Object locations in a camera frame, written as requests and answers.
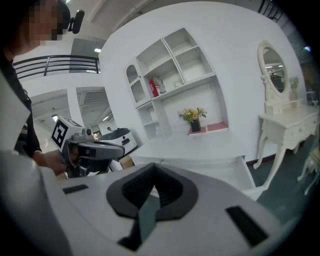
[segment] white desk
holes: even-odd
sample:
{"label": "white desk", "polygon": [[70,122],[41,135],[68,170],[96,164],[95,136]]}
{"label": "white desk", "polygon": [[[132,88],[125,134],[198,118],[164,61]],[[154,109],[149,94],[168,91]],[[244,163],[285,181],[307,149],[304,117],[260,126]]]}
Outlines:
{"label": "white desk", "polygon": [[230,130],[187,136],[173,133],[167,139],[154,139],[130,156],[162,160],[217,160],[246,154],[245,147]]}
{"label": "white desk", "polygon": [[284,158],[286,149],[297,153],[299,143],[309,135],[315,135],[318,124],[319,110],[313,106],[302,105],[298,108],[284,109],[280,114],[261,114],[263,119],[262,134],[259,142],[258,162],[253,165],[257,169],[263,159],[264,147],[267,138],[277,144],[277,152],[268,178],[265,181],[265,188],[269,185],[277,173]]}
{"label": "white desk", "polygon": [[199,136],[173,133],[147,142],[130,156],[135,165],[159,163],[219,179],[256,200],[265,189],[256,187],[245,154],[238,137],[226,130]]}

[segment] cardboard box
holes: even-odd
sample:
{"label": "cardboard box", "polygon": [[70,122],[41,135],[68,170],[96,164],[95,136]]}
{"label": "cardboard box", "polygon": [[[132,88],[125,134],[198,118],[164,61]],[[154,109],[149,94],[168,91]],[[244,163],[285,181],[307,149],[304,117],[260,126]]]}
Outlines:
{"label": "cardboard box", "polygon": [[128,169],[130,167],[135,166],[134,162],[132,161],[132,158],[129,155],[125,156],[124,158],[121,158],[119,163],[122,169]]}

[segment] hand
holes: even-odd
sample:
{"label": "hand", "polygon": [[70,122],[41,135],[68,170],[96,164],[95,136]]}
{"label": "hand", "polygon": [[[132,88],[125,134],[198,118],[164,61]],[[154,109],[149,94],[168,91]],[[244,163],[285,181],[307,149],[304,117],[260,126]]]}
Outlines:
{"label": "hand", "polygon": [[[78,158],[78,155],[78,149],[73,147],[70,150],[70,160],[75,162]],[[52,169],[56,176],[67,171],[67,166],[64,163],[59,150],[50,151],[47,153],[36,152],[32,158],[39,166]]]}

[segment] white vanity table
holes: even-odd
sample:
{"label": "white vanity table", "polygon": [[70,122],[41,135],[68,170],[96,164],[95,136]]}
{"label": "white vanity table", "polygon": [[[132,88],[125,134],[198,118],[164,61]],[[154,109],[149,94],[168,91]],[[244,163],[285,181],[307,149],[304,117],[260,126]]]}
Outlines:
{"label": "white vanity table", "polygon": [[[268,62],[266,53],[271,55],[272,62],[275,62],[275,57],[278,57],[276,63]],[[253,165],[257,169],[264,156],[264,147],[267,139],[277,144],[277,152],[268,178],[265,181],[265,188],[268,189],[272,179],[277,173],[280,164],[284,158],[286,149],[293,150],[297,153],[299,143],[304,141],[309,135],[315,135],[318,127],[319,110],[308,105],[301,105],[300,99],[290,100],[290,82],[288,72],[281,57],[276,50],[267,41],[260,44],[258,49],[258,59],[261,71],[263,73],[262,80],[265,85],[265,112],[260,114],[259,118],[263,120],[262,134],[259,142],[258,162]],[[270,70],[277,66],[275,73],[281,73],[284,76],[284,85],[277,83],[278,75]]]}

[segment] potted plant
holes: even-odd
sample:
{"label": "potted plant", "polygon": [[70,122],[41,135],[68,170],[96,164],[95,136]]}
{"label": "potted plant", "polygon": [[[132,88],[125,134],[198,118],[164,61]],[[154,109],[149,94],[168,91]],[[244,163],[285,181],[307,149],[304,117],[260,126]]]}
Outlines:
{"label": "potted plant", "polygon": [[207,112],[205,112],[203,107],[197,107],[196,110],[192,108],[184,109],[181,113],[179,113],[179,116],[191,125],[192,132],[200,132],[201,126],[199,117],[206,118],[206,113]]}

